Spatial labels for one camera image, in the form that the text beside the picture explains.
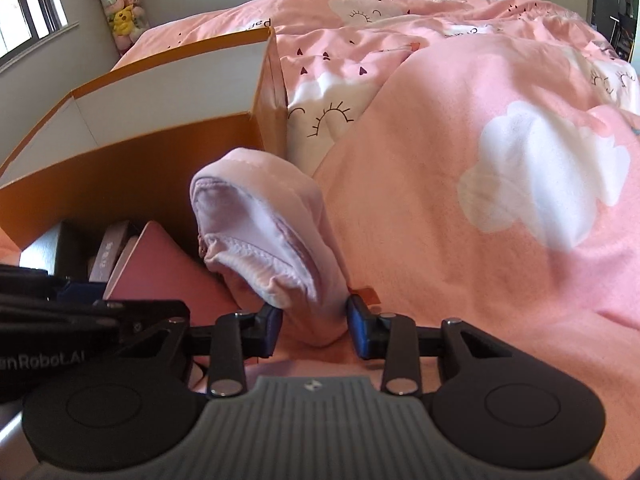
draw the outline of gray ridged plate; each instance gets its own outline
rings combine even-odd
[[[479,462],[438,432],[421,403],[369,378],[259,378],[212,400],[174,449],[127,470],[83,474],[43,464],[26,480],[604,480],[586,460],[544,472]]]

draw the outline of clear container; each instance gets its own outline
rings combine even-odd
[[[140,0],[100,0],[118,51],[122,56],[149,28]]]

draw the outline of cardboard box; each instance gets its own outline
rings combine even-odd
[[[242,146],[284,156],[286,91],[268,28],[191,43],[72,91],[0,167],[0,228],[21,249],[66,219],[161,223],[189,253],[191,177]]]

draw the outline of pink comforter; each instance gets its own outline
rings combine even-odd
[[[631,65],[536,0],[257,0],[150,30],[120,65],[265,22],[289,94],[288,157],[324,192],[351,285],[421,325],[462,317],[584,381],[607,411],[593,463],[629,475],[640,465]],[[283,342],[279,359],[252,373],[380,378],[347,338]],[[436,388],[433,361],[423,369]]]

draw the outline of bed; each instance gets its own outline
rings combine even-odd
[[[593,464],[626,478],[640,465],[633,67],[539,0],[255,0],[156,27],[117,66],[255,27],[277,32],[287,158],[320,185],[351,285],[588,384],[607,412]],[[251,373],[381,370],[345,337],[289,342]]]

